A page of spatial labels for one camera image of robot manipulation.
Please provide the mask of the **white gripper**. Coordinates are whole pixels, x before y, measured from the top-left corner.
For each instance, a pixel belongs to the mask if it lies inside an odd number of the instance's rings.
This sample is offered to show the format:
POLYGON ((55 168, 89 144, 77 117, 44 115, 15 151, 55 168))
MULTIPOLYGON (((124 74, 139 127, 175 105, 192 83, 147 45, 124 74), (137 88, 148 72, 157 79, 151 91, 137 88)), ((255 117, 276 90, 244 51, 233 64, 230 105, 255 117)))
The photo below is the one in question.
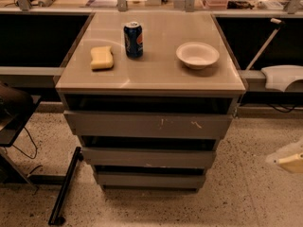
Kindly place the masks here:
POLYGON ((278 165, 291 173, 303 173, 303 138, 277 149, 266 156, 265 162, 278 165))

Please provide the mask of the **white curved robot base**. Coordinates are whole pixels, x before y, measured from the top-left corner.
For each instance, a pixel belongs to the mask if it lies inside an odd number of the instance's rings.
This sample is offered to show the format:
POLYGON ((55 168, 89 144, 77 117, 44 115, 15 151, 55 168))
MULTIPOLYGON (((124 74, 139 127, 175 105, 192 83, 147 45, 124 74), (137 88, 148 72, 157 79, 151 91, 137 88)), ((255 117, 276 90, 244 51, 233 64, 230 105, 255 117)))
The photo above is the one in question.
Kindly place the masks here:
POLYGON ((261 69, 265 76, 265 88, 285 92, 294 82, 303 79, 303 66, 277 65, 261 69))

